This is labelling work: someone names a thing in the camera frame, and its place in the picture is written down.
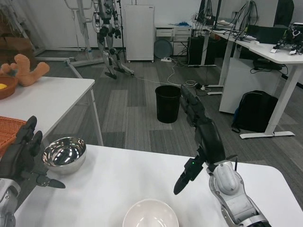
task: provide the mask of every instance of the stainless steel bowl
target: stainless steel bowl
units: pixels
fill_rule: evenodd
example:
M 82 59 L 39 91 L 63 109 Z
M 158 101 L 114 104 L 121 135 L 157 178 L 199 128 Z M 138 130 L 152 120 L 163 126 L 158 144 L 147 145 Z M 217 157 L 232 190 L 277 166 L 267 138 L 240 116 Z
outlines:
M 42 162 L 58 174 L 75 173 L 84 163 L 86 145 L 83 140 L 66 137 L 51 143 L 42 155 Z

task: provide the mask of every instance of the teddy bear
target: teddy bear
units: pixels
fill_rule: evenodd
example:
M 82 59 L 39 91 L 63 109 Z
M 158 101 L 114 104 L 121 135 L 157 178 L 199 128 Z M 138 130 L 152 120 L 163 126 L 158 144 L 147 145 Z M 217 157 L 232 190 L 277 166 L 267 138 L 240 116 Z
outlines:
M 26 56 L 17 54 L 14 59 L 16 63 L 12 63 L 11 65 L 5 63 L 1 66 L 0 77 L 14 75 L 18 79 L 18 83 L 23 87 L 28 87 L 34 84 L 50 70 L 48 64 L 40 62 L 31 72 L 30 61 Z

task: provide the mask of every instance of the wooden bowl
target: wooden bowl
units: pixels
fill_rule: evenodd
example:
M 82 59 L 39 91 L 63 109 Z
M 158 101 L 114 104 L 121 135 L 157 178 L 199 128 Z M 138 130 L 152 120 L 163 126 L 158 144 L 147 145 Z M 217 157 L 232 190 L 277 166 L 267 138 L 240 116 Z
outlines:
M 0 77 L 0 84 L 5 84 L 7 87 L 0 89 L 0 100 L 7 98 L 15 93 L 18 80 L 15 77 Z

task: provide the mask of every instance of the gray carpet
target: gray carpet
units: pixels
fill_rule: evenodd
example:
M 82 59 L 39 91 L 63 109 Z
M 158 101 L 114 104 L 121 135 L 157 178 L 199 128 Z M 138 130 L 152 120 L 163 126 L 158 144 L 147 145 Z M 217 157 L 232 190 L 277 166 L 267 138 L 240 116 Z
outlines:
M 45 52 L 42 56 L 68 57 L 84 59 L 85 53 Z M 62 62 L 49 62 L 49 77 L 74 77 L 72 71 Z M 155 61 L 131 62 L 126 64 L 135 70 L 141 79 L 166 82 L 172 73 L 173 63 Z M 197 146 L 194 141 L 194 128 L 186 121 L 186 114 L 180 109 L 178 120 L 172 124 L 163 124 L 156 118 L 155 88 L 160 84 L 139 80 L 117 73 L 113 80 L 104 75 L 104 64 L 78 68 L 83 78 L 94 79 L 94 94 L 100 127 L 105 146 L 127 148 L 165 154 L 195 156 Z M 217 84 L 220 70 L 212 68 L 175 67 L 171 82 L 180 84 L 195 80 L 200 84 Z M 281 79 L 277 95 L 284 79 Z M 291 130 L 295 137 L 263 138 L 241 140 L 231 131 L 232 115 L 219 112 L 220 96 L 206 96 L 200 91 L 201 100 L 208 116 L 216 123 L 226 150 L 226 155 L 238 154 L 239 161 L 277 168 L 303 207 L 303 90 L 296 88 L 280 121 L 278 130 Z M 78 136 L 88 144 L 97 144 L 93 130 L 93 121 L 86 105 L 75 106 L 58 124 L 49 137 L 55 140 L 63 136 Z M 30 191 L 30 186 L 20 198 L 20 203 Z

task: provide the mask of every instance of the cardboard box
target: cardboard box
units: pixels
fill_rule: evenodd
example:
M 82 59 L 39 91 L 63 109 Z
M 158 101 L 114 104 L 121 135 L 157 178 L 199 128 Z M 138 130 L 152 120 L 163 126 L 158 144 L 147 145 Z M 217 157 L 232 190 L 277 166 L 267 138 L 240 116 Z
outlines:
M 7 23 L 0 22 L 0 37 L 12 35 L 12 31 Z
M 14 57 L 18 53 L 29 58 L 31 68 L 37 66 L 37 61 L 34 57 L 32 45 L 29 39 L 18 37 L 0 38 L 0 61 L 2 64 L 15 62 Z

